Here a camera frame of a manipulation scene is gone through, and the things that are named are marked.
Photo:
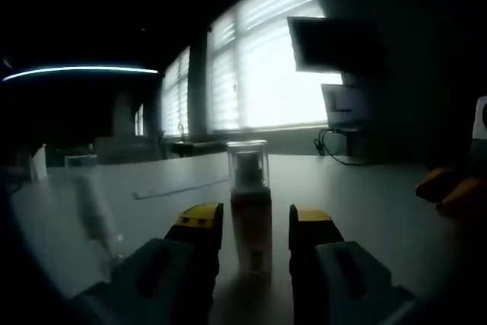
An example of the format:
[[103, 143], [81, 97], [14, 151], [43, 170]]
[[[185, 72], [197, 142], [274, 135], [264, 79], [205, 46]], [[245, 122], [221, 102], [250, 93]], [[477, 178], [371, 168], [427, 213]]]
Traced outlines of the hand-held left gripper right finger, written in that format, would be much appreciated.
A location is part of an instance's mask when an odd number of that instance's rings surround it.
[[294, 323], [413, 322], [414, 296], [362, 246], [346, 241], [325, 211], [292, 205], [288, 248]]

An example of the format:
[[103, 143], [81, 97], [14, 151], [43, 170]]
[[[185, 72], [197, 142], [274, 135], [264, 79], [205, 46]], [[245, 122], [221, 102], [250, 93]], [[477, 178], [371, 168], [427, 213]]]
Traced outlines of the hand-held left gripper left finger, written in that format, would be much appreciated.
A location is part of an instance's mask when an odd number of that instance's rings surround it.
[[75, 296], [83, 324], [207, 324], [219, 273], [224, 206], [208, 202], [180, 213], [164, 238], [138, 248]]

